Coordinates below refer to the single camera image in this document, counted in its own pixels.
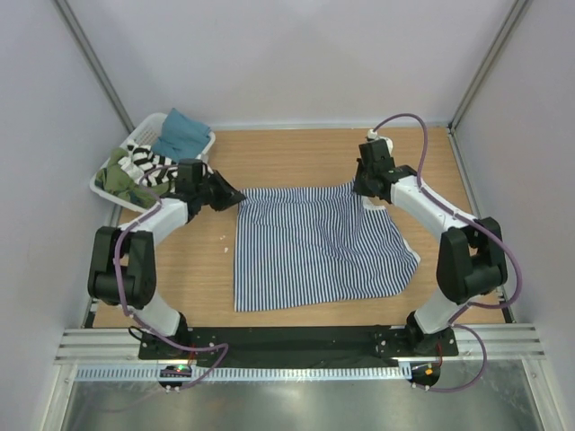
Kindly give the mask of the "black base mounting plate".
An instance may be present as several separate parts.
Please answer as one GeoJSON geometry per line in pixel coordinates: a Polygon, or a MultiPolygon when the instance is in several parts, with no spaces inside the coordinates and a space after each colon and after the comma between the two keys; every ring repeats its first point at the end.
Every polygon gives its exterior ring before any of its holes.
{"type": "Polygon", "coordinates": [[[187,334],[177,330],[169,340],[196,349],[182,351],[158,337],[143,333],[138,357],[141,359],[188,359],[209,365],[216,352],[200,352],[201,347],[227,344],[223,365],[228,367],[314,367],[357,364],[407,356],[457,356],[458,346],[451,329],[427,336],[417,344],[404,327],[196,327],[187,334]]]}

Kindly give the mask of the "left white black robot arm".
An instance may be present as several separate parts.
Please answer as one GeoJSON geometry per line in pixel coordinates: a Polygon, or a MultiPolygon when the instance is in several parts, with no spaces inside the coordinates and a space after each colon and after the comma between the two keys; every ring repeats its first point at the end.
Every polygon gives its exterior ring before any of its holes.
{"type": "Polygon", "coordinates": [[[118,306],[142,329],[159,339],[170,358],[184,357],[190,348],[185,316],[157,290],[155,248],[188,224],[203,207],[221,212],[246,196],[200,159],[184,159],[152,170],[176,175],[174,191],[165,198],[146,189],[155,204],[129,224],[103,226],[94,236],[87,290],[89,296],[118,306]]]}

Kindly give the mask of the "black white striped garment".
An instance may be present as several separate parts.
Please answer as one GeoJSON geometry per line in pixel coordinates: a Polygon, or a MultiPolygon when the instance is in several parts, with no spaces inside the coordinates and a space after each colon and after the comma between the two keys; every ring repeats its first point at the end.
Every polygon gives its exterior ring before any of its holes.
{"type": "Polygon", "coordinates": [[[139,145],[129,140],[127,155],[122,156],[118,165],[136,184],[148,188],[158,185],[173,185],[177,175],[174,160],[152,151],[150,145],[139,145]]]}

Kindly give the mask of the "teal folded cloth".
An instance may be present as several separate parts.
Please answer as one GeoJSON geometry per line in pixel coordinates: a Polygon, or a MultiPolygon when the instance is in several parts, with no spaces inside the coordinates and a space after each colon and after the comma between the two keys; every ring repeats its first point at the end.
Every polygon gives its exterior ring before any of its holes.
{"type": "Polygon", "coordinates": [[[211,132],[205,123],[190,119],[177,109],[171,109],[164,120],[160,136],[152,145],[152,151],[175,163],[184,159],[197,159],[208,149],[211,132]]]}

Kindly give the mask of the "white plastic laundry basket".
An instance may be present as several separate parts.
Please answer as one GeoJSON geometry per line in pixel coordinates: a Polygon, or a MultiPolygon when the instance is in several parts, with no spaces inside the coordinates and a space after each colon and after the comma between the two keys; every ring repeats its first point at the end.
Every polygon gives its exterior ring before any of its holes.
{"type": "Polygon", "coordinates": [[[176,109],[148,115],[92,176],[90,190],[114,204],[143,213],[174,191],[176,164],[184,159],[208,161],[216,135],[206,124],[176,109]]]}

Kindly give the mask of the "blue white striped tank top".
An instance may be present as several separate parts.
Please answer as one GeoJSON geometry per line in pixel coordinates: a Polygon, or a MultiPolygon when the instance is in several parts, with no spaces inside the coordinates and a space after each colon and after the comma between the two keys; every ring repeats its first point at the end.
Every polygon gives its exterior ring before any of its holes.
{"type": "Polygon", "coordinates": [[[236,312],[399,295],[420,264],[386,208],[356,194],[352,183],[244,195],[234,249],[236,312]]]}

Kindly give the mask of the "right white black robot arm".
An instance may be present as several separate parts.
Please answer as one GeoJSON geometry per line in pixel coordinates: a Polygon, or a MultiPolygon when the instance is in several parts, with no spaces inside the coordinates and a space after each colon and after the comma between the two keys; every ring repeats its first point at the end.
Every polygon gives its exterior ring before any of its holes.
{"type": "Polygon", "coordinates": [[[438,288],[406,320],[404,342],[414,355],[432,354],[470,303],[508,280],[501,229],[491,217],[473,219],[442,198],[408,165],[397,166],[388,138],[358,146],[354,191],[379,198],[414,217],[438,241],[438,288]]]}

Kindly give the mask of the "olive green garment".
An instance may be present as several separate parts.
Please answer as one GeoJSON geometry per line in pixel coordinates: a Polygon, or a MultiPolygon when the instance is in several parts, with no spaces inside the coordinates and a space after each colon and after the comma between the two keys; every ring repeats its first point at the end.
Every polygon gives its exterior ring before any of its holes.
{"type": "Polygon", "coordinates": [[[115,148],[108,161],[93,176],[90,187],[101,198],[131,211],[144,213],[156,204],[156,200],[122,170],[120,162],[128,160],[128,152],[124,148],[115,148]]]}

